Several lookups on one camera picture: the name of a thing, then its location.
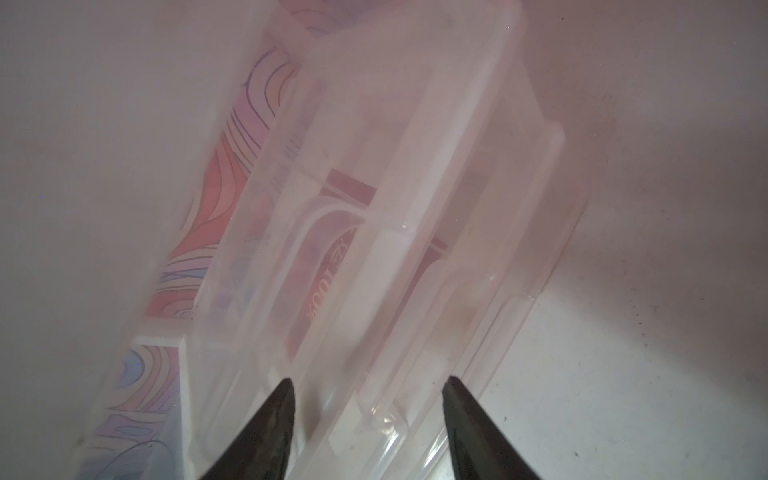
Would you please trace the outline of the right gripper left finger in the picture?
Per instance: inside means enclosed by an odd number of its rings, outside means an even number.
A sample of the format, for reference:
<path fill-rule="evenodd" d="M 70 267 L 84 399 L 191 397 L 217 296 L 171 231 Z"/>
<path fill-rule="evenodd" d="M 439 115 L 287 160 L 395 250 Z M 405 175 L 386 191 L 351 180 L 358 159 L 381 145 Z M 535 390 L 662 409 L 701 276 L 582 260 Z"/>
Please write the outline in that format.
<path fill-rule="evenodd" d="M 290 378 L 280 381 L 202 480 L 283 480 L 296 411 Z"/>

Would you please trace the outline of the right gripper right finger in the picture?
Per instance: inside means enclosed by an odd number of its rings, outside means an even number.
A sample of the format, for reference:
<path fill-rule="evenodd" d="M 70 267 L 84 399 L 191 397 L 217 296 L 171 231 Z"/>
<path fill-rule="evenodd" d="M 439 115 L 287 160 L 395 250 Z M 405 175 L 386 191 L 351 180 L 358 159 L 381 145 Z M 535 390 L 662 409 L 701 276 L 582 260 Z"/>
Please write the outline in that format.
<path fill-rule="evenodd" d="M 455 479 L 540 479 L 458 377 L 447 379 L 442 401 Z"/>

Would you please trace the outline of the clear plastic drawer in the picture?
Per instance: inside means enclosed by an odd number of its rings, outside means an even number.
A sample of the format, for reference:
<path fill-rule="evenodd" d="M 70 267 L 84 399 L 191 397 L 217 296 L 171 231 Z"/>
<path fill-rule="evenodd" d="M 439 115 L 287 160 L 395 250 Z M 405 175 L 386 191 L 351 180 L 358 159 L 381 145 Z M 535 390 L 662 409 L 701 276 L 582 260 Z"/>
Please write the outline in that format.
<path fill-rule="evenodd" d="M 448 441 L 441 390 L 483 392 L 585 201 L 522 58 L 517 1 L 284 1 L 227 122 L 253 170 L 186 335 L 190 457 L 202 476 L 279 382 L 296 394 L 291 479 L 426 479 Z M 271 345 L 288 176 L 376 188 L 357 275 L 316 339 Z"/>

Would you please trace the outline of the white plastic drawer organizer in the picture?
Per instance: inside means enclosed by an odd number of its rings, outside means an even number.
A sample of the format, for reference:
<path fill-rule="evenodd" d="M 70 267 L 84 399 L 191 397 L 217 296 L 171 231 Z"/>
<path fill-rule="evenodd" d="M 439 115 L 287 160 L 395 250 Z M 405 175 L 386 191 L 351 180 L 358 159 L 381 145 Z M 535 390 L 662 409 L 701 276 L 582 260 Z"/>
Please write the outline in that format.
<path fill-rule="evenodd" d="M 1 475 L 69 479 L 283 1 L 1 5 Z"/>

